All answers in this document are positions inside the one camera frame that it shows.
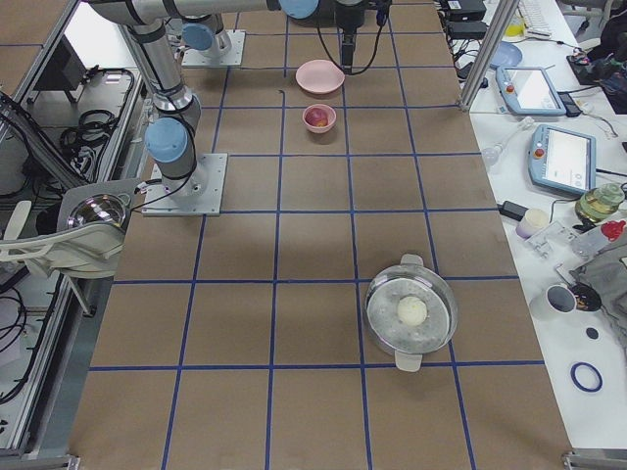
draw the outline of metal base plate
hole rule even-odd
[[[208,175],[206,189],[197,196],[189,196],[184,201],[166,197],[152,205],[142,208],[146,216],[182,216],[182,215],[219,215],[226,175],[227,154],[203,154],[198,157],[198,166]],[[151,178],[161,178],[161,172],[155,165]],[[149,186],[146,201],[156,200],[166,195],[161,184]]]
[[[189,68],[224,68],[224,67],[240,67],[242,58],[244,57],[244,39],[246,32],[240,29],[229,29],[227,31],[231,39],[231,50],[222,57],[212,59],[203,56],[195,49],[185,51],[183,56],[183,66]]]

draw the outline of white ball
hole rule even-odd
[[[418,326],[427,319],[427,305],[418,297],[403,297],[396,307],[396,313],[408,326]]]

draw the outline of blue ring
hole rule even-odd
[[[595,373],[597,379],[599,379],[599,384],[594,389],[584,387],[581,382],[579,382],[579,380],[577,379],[577,369],[579,367],[587,367]],[[575,387],[577,387],[582,392],[587,392],[589,394],[598,392],[603,387],[603,377],[601,376],[601,372],[599,372],[599,369],[589,362],[577,362],[573,364],[573,366],[570,368],[570,378],[572,379],[572,383],[575,384]]]

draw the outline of stainless steel pot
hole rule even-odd
[[[451,287],[417,255],[376,275],[365,294],[363,323],[399,369],[415,372],[422,355],[445,346],[458,326]]]
[[[77,228],[96,221],[111,222],[117,227],[122,227],[130,201],[127,195],[124,196],[123,198],[122,195],[97,194],[81,201],[68,217],[68,228]]]

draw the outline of pot handle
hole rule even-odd
[[[407,354],[394,351],[394,361],[399,370],[417,372],[420,369],[420,364],[422,364],[422,354]]]
[[[418,266],[424,266],[424,261],[418,255],[407,253],[401,258],[401,264],[417,264]]]

